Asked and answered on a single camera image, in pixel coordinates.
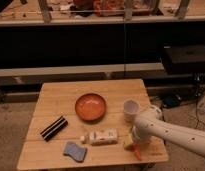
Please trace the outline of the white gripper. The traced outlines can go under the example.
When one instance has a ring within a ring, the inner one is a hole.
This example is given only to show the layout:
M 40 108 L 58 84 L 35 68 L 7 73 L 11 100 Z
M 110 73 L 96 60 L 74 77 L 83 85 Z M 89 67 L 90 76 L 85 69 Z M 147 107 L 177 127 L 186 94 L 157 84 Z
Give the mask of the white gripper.
M 140 132 L 135 126 L 131 129 L 131 134 L 128 134 L 124 140 L 123 147 L 128 150 L 132 148 L 133 140 L 136 143 L 149 143 L 151 136 L 149 134 L 145 134 Z

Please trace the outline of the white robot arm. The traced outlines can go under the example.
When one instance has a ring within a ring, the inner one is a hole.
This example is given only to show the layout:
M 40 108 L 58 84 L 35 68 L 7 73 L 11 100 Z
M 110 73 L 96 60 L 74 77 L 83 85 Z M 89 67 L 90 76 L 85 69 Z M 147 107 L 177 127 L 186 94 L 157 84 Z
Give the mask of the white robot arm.
M 124 116 L 132 122 L 134 141 L 155 136 L 205 158 L 205 131 L 162 121 L 162 111 L 157 106 L 151 105 L 142 112 L 137 107 L 124 107 Z

